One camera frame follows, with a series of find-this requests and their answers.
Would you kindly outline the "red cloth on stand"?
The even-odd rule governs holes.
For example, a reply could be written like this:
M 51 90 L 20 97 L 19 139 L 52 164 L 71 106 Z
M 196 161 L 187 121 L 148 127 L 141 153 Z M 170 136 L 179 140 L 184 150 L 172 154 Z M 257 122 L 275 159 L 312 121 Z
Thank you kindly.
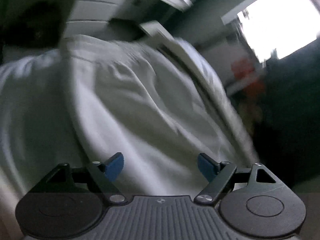
M 249 58 L 243 57 L 231 64 L 235 81 L 227 87 L 228 95 L 244 92 L 249 100 L 255 100 L 265 91 L 263 76 L 265 68 Z

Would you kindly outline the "window with dark frame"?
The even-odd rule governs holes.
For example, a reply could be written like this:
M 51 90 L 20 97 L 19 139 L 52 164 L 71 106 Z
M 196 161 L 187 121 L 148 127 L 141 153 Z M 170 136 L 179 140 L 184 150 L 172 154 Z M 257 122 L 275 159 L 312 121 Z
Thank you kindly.
M 319 0 L 244 0 L 221 20 L 239 29 L 260 63 L 283 59 L 319 38 Z

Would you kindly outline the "white zip-up jacket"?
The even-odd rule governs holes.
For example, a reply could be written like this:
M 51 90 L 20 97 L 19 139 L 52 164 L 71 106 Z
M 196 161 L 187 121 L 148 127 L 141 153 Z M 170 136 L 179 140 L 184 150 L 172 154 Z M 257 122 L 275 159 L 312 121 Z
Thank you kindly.
M 196 195 L 204 152 L 251 166 L 258 156 L 210 64 L 182 39 L 85 35 L 1 66 L 1 239 L 21 239 L 18 201 L 53 167 L 121 152 L 127 193 Z

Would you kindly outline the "white dressing table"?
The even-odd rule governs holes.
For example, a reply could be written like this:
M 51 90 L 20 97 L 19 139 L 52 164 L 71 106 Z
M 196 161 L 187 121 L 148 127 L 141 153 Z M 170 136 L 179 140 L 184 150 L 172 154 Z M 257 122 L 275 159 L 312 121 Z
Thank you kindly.
M 87 35 L 102 40 L 132 40 L 143 22 L 163 22 L 171 12 L 186 11 L 195 0 L 75 0 L 64 37 Z

